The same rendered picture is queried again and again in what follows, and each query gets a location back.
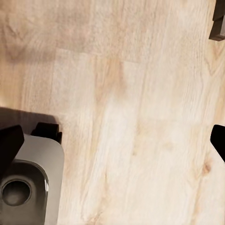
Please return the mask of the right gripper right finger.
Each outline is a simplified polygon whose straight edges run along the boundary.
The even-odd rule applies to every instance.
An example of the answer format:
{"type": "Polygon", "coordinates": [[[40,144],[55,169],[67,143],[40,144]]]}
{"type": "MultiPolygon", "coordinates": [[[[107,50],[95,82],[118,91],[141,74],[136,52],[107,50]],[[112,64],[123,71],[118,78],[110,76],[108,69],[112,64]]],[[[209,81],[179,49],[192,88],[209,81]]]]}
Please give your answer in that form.
{"type": "Polygon", "coordinates": [[[215,124],[213,126],[210,142],[225,161],[225,127],[215,124]]]}

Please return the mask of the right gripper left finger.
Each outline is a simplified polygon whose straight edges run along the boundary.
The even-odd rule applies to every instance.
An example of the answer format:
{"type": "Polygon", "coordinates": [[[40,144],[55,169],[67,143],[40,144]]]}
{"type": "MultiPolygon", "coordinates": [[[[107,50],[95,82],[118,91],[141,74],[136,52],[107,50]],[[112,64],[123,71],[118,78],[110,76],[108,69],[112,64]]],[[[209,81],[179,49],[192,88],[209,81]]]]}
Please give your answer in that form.
{"type": "Polygon", "coordinates": [[[0,181],[24,144],[24,133],[20,125],[0,130],[0,181]]]}

